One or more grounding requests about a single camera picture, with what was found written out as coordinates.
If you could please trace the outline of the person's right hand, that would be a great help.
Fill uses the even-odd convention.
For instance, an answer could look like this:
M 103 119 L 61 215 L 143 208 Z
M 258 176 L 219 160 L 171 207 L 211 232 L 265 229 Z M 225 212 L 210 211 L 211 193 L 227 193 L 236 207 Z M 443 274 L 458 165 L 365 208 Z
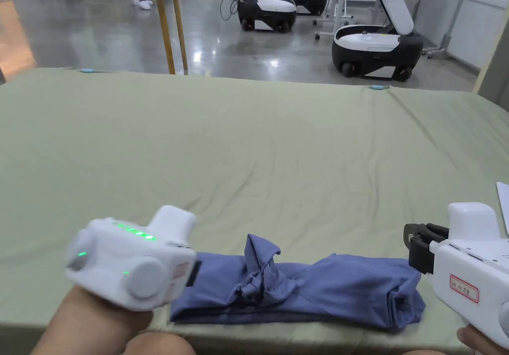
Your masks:
M 458 339 L 472 350 L 482 355 L 508 355 L 508 349 L 505 349 L 494 343 L 479 330 L 471 325 L 460 328 L 457 331 Z

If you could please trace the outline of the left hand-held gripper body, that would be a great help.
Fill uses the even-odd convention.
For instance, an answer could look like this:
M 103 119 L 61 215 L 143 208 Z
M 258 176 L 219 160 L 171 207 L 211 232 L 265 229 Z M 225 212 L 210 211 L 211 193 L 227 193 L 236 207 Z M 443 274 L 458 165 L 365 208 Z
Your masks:
M 68 247 L 66 277 L 110 303 L 134 312 L 170 304 L 191 287 L 200 268 L 188 243 L 196 216 L 165 205 L 147 226 L 94 219 Z

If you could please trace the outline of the person's left hand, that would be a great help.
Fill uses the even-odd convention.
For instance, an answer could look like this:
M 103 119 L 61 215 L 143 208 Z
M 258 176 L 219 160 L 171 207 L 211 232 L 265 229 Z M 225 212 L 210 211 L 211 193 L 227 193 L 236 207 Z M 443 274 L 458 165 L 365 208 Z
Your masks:
M 116 306 L 80 286 L 73 286 L 51 319 L 47 334 L 72 347 L 90 344 L 104 351 L 124 347 L 148 328 L 153 313 Z

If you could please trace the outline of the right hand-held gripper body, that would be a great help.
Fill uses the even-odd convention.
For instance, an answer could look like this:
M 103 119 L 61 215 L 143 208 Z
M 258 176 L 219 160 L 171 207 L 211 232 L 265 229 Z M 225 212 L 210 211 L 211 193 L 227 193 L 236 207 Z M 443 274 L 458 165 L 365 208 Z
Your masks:
M 409 265 L 427 275 L 437 298 L 494 343 L 509 347 L 509 242 L 492 207 L 452 203 L 448 239 L 409 249 Z

